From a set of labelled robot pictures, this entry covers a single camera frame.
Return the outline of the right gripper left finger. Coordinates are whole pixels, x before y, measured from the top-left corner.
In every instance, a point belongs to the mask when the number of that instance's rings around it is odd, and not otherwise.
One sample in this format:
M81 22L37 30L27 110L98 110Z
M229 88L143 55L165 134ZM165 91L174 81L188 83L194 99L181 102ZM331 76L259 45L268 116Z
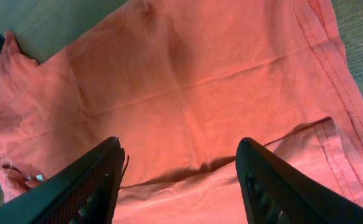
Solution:
M109 137L65 169L0 207L0 223L111 223L125 150Z

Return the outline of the orange FRAM t-shirt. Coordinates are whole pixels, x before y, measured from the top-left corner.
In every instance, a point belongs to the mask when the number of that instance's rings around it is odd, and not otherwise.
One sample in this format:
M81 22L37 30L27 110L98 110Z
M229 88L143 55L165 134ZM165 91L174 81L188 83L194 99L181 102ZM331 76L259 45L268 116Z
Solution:
M114 223L245 223L250 137L363 207L363 98L330 1L127 1L44 63L4 36L5 202L116 136Z

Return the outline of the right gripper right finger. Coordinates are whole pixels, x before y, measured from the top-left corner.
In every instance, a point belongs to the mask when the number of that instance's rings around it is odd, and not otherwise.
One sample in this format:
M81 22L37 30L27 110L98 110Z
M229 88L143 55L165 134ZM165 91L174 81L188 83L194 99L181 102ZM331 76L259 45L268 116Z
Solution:
M362 207L252 138L240 141L235 165L249 223L363 223Z

